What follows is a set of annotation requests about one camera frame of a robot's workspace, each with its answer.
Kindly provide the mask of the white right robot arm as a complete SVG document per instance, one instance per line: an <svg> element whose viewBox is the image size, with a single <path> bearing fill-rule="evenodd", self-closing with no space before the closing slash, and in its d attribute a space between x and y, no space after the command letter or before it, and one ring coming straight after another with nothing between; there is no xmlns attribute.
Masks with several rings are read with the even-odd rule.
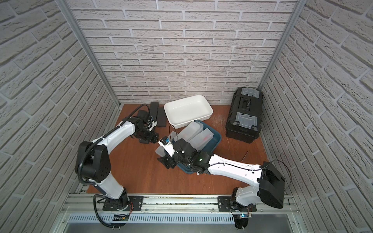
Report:
<svg viewBox="0 0 373 233"><path fill-rule="evenodd" d="M271 162L254 165L228 160L197 151L183 139L173 143L164 137L158 143L168 153L158 159L167 169L182 164L198 175L219 175L244 182L247 187L233 191L233 203L247 207L262 202L273 208L283 208L286 180Z"/></svg>

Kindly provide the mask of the clear pencil case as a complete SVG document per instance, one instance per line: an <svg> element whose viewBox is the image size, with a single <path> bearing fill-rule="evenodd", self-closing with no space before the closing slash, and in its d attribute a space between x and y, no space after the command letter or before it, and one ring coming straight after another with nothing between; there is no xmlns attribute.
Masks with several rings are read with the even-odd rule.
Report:
<svg viewBox="0 0 373 233"><path fill-rule="evenodd" d="M173 154L175 153L173 145L177 141L176 138L177 138L177 133L175 131L172 131L169 136L163 137L158 142L159 147L155 151L156 154L158 154L161 157L164 157L166 155L173 157Z"/></svg>
<svg viewBox="0 0 373 233"><path fill-rule="evenodd" d="M197 151L202 150L212 139L214 134L209 129L204 129L189 141L189 144Z"/></svg>
<svg viewBox="0 0 373 233"><path fill-rule="evenodd" d="M186 126L176 137L177 139L183 139L186 142L193 139L195 136L197 136L199 133L201 133L204 130L204 126L200 122L193 121L188 126Z"/></svg>

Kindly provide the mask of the white plastic tray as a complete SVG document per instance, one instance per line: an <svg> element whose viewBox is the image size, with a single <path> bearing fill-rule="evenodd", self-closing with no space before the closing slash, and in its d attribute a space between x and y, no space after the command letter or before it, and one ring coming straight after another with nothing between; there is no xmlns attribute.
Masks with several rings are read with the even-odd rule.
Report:
<svg viewBox="0 0 373 233"><path fill-rule="evenodd" d="M202 95L175 100L164 105L167 119L176 129L188 126L192 121L210 119L213 109Z"/></svg>

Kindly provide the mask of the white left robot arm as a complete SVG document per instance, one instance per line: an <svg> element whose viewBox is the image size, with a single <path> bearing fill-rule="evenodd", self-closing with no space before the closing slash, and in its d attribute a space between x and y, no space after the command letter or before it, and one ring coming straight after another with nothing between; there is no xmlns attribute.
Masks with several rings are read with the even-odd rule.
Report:
<svg viewBox="0 0 373 233"><path fill-rule="evenodd" d="M157 122L140 117L124 119L114 129L78 147L75 172L82 184L92 185L105 197L119 200L125 193L111 173L110 153L126 138L133 136L144 143L155 143Z"/></svg>

